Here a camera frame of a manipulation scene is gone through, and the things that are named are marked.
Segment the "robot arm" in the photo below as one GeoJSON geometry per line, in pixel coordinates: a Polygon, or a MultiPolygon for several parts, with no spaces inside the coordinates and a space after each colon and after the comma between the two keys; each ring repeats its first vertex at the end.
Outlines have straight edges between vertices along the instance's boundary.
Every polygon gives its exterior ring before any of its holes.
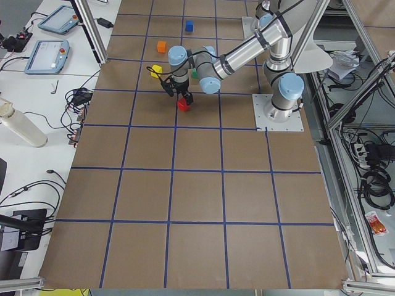
{"type": "Polygon", "coordinates": [[[252,35],[220,56],[216,56],[209,46],[197,49],[171,47],[168,52],[171,71],[160,82],[162,88],[169,96],[181,96],[179,104],[191,105],[189,70],[197,71],[204,93],[214,94],[219,92],[225,78],[268,51],[263,69],[273,94],[264,107],[264,114],[275,123],[288,121],[304,90],[304,81],[293,68],[291,46],[295,34],[306,27],[318,4],[318,1],[259,1],[252,35]]]}

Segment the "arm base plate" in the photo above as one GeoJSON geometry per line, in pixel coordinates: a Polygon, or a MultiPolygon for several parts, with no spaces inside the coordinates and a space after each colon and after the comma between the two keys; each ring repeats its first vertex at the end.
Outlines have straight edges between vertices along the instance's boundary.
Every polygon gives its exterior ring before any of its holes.
{"type": "Polygon", "coordinates": [[[296,132],[304,131],[297,102],[290,110],[281,111],[272,105],[271,94],[253,94],[252,104],[257,131],[296,132]]]}
{"type": "Polygon", "coordinates": [[[256,29],[257,19],[255,17],[242,17],[241,18],[242,28],[243,28],[243,35],[244,39],[252,36],[256,29]]]}

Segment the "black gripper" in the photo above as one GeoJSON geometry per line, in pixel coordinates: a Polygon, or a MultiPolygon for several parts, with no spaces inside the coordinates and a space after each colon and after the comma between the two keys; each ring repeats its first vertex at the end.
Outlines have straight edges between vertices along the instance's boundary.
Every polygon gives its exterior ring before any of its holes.
{"type": "Polygon", "coordinates": [[[193,95],[189,92],[189,75],[185,74],[182,76],[176,76],[173,74],[171,76],[173,88],[177,94],[177,101],[179,101],[183,96],[185,98],[186,104],[191,105],[193,103],[193,95]]]}

